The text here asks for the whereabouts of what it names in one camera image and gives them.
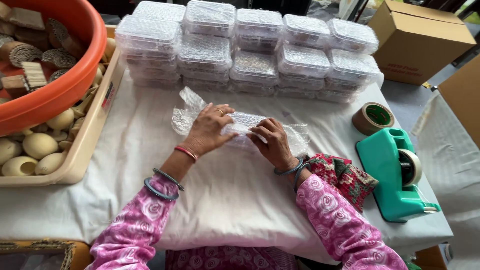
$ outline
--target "bangle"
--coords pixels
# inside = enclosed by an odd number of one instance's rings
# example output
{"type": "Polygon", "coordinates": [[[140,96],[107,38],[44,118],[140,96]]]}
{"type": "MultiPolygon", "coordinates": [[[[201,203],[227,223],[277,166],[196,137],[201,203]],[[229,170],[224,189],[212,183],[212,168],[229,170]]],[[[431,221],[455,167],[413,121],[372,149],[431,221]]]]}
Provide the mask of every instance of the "bangle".
{"type": "Polygon", "coordinates": [[[192,154],[190,151],[188,151],[188,150],[187,150],[187,149],[185,149],[185,148],[182,148],[182,147],[180,147],[180,146],[175,146],[175,150],[178,150],[178,151],[180,151],[180,152],[183,152],[183,153],[185,153],[185,154],[187,154],[187,155],[191,156],[191,157],[192,157],[192,159],[194,159],[194,160],[195,160],[195,161],[194,161],[194,163],[196,163],[196,162],[197,162],[197,160],[198,160],[198,156],[197,156],[197,155],[194,155],[194,154],[192,154]]]}
{"type": "Polygon", "coordinates": [[[150,185],[150,180],[152,178],[151,177],[148,177],[148,178],[145,178],[144,180],[144,184],[145,186],[147,187],[148,190],[150,190],[150,192],[152,192],[153,194],[157,195],[158,197],[162,198],[162,199],[165,199],[165,200],[169,200],[169,201],[174,201],[176,199],[179,198],[179,194],[177,193],[175,196],[167,196],[165,194],[162,194],[160,192],[158,192],[156,189],[154,189],[151,185],[150,185]]]}
{"type": "Polygon", "coordinates": [[[295,168],[291,169],[290,171],[279,172],[278,169],[275,168],[275,170],[273,170],[273,172],[274,172],[276,175],[280,175],[280,176],[287,175],[287,174],[291,174],[292,172],[298,170],[298,169],[300,168],[300,166],[302,165],[302,163],[303,163],[303,159],[302,159],[302,158],[297,157],[297,159],[299,160],[299,164],[298,164],[297,166],[295,166],[295,168]]]}
{"type": "Polygon", "coordinates": [[[183,188],[183,186],[180,185],[180,183],[178,183],[178,182],[177,182],[175,179],[173,179],[170,175],[162,172],[162,171],[159,170],[159,169],[155,169],[155,168],[153,168],[153,172],[154,172],[154,173],[161,174],[161,175],[165,176],[167,179],[169,179],[170,181],[172,181],[173,183],[175,183],[175,184],[177,185],[177,187],[179,187],[179,190],[180,190],[180,191],[184,191],[184,190],[185,190],[185,188],[183,188]]]}
{"type": "Polygon", "coordinates": [[[293,192],[295,192],[295,193],[297,193],[298,190],[299,190],[299,189],[297,188],[297,182],[298,182],[298,180],[299,180],[301,171],[302,171],[303,169],[305,169],[306,167],[308,167],[307,170],[309,170],[309,171],[312,169],[310,163],[303,163],[303,164],[300,166],[300,168],[298,169],[297,174],[295,175],[295,180],[293,180],[293,192]]]}

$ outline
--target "green tape dispenser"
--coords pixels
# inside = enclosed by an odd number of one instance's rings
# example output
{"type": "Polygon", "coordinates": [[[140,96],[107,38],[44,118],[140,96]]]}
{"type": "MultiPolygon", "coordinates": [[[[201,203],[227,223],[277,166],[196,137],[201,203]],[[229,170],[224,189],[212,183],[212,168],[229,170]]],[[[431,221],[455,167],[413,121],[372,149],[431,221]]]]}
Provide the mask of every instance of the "green tape dispenser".
{"type": "Polygon", "coordinates": [[[373,195],[386,221],[407,222],[441,211],[421,198],[421,163],[404,130],[384,128],[358,142],[357,152],[365,172],[379,182],[373,195]]]}

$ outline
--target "pink bangle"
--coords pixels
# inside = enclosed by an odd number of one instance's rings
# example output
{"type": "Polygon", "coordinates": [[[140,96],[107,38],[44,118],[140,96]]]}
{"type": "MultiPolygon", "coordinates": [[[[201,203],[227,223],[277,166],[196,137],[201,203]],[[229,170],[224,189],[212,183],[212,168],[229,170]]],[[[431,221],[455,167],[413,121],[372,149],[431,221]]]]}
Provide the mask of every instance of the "pink bangle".
{"type": "Polygon", "coordinates": [[[175,150],[181,151],[181,152],[183,152],[183,153],[185,153],[185,154],[187,154],[187,155],[191,156],[191,157],[192,157],[192,159],[194,159],[194,160],[195,160],[195,162],[194,162],[194,163],[196,163],[196,162],[197,162],[197,160],[198,160],[198,156],[197,156],[197,155],[194,155],[194,154],[190,153],[190,151],[188,151],[188,150],[187,150],[187,149],[185,149],[185,148],[181,148],[181,147],[179,147],[179,146],[175,146],[175,150]]]}

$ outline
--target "red patterned fabric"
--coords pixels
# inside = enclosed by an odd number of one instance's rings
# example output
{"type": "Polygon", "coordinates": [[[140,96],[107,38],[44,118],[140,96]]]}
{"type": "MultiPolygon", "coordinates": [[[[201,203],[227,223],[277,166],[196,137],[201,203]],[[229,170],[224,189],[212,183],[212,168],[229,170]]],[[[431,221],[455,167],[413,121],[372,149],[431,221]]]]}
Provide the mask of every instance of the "red patterned fabric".
{"type": "Polygon", "coordinates": [[[323,177],[360,213],[363,212],[363,201],[377,186],[376,179],[343,158],[316,154],[307,162],[312,166],[312,173],[323,177]]]}

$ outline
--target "woman's right hand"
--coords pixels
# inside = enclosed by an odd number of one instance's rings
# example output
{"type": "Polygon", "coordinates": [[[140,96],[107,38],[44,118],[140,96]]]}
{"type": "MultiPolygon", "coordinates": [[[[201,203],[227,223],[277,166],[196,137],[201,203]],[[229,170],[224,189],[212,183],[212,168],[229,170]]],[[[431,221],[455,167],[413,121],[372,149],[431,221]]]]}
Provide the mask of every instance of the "woman's right hand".
{"type": "Polygon", "coordinates": [[[298,165],[299,160],[290,152],[287,134],[280,122],[273,118],[264,119],[250,131],[267,140],[267,143],[264,143],[257,135],[247,134],[248,138],[258,147],[260,153],[280,172],[289,171],[298,165]]]}

